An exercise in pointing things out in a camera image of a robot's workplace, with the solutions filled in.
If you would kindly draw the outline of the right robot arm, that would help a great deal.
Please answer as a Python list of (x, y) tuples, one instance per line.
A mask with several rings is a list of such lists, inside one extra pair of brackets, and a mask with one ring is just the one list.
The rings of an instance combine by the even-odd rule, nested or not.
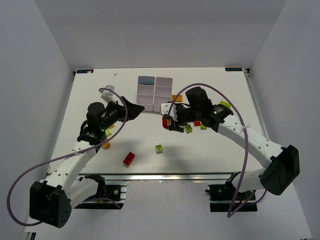
[(176, 100), (160, 106), (160, 113), (141, 113), (130, 119), (120, 134), (119, 148), (133, 153), (129, 174), (227, 174), (212, 194), (215, 200), (232, 200), (263, 190), (281, 195), (300, 174), (299, 151), (272, 142), (245, 124), (226, 97), (213, 103), (205, 83), (193, 83)]

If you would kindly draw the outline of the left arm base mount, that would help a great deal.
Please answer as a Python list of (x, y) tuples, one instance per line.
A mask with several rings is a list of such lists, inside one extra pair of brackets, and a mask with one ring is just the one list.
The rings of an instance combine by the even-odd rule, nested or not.
[(108, 181), (93, 174), (75, 180), (69, 196), (74, 209), (121, 210), (127, 194), (127, 183)]

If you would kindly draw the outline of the red flower lego brick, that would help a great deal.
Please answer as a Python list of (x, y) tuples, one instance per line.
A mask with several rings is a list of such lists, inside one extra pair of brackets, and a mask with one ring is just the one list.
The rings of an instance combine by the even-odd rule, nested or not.
[(171, 124), (171, 120), (170, 119), (166, 119), (164, 116), (162, 117), (162, 126), (165, 129), (168, 129), (169, 126)]

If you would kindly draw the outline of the red lego brick front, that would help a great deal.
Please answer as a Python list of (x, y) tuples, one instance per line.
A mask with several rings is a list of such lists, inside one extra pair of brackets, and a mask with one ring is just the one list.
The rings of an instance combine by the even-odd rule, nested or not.
[(133, 160), (135, 159), (136, 155), (132, 152), (129, 152), (127, 154), (127, 156), (125, 157), (125, 159), (123, 160), (123, 164), (127, 167), (129, 167), (131, 165), (131, 163), (133, 162)]

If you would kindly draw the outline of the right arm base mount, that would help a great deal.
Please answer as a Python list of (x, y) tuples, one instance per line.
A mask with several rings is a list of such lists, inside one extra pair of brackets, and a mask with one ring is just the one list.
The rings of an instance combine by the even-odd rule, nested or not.
[[(232, 199), (237, 185), (232, 186), (229, 178), (238, 175), (240, 172), (230, 174), (211, 174), (211, 181), (205, 193), (209, 197), (209, 208), (211, 213), (227, 213), (232, 203)], [(252, 194), (251, 191), (239, 192), (231, 205), (231, 212), (235, 211)]]

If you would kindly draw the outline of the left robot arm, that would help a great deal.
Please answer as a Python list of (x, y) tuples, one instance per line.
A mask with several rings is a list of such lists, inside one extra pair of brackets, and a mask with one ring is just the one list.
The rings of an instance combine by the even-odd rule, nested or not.
[(107, 105), (93, 102), (88, 106), (71, 156), (65, 158), (54, 173), (42, 182), (34, 182), (30, 188), (29, 216), (32, 219), (62, 228), (72, 209), (89, 198), (106, 195), (105, 179), (98, 174), (86, 175), (78, 183), (74, 181), (107, 140), (106, 130), (116, 122), (134, 120), (145, 109), (127, 100), (124, 102), (124, 106), (117, 102)]

